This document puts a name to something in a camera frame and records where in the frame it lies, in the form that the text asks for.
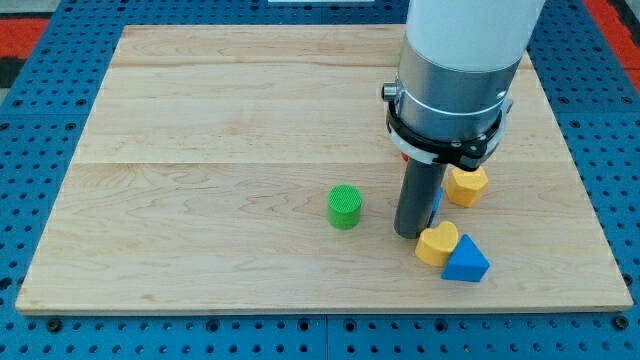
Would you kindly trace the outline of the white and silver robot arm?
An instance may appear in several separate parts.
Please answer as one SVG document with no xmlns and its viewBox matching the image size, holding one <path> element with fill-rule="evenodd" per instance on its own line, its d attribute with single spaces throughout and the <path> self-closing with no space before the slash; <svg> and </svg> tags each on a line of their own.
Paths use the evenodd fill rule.
<svg viewBox="0 0 640 360">
<path fill-rule="evenodd" d="M 411 0 L 390 109 L 437 141 L 496 121 L 544 0 Z"/>
</svg>

